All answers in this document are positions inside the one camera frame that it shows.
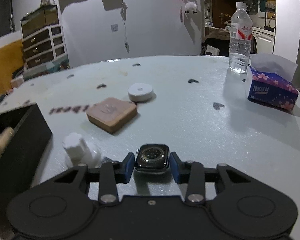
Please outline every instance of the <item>yellow wall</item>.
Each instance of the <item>yellow wall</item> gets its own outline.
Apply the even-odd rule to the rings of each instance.
[[[12,73],[23,66],[21,40],[0,48],[0,94],[11,88]]]

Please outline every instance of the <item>bottle label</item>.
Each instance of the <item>bottle label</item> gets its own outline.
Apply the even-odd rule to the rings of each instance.
[[[231,38],[236,38],[238,40],[251,41],[252,27],[242,23],[232,23],[230,36]]]

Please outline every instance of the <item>sheep toy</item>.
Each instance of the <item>sheep toy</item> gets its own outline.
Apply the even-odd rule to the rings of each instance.
[[[195,2],[187,2],[186,3],[185,13],[189,13],[189,11],[192,11],[192,13],[197,13],[197,4]]]

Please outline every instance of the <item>smartwatch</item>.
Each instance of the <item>smartwatch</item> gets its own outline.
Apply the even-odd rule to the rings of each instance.
[[[164,144],[144,144],[137,150],[135,170],[163,174],[169,169],[169,147]]]

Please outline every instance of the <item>black box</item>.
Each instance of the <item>black box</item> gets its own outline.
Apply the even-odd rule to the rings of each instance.
[[[5,216],[8,203],[31,186],[52,135],[37,104],[0,114],[0,133],[9,126],[15,134],[0,158],[0,237],[9,225]]]

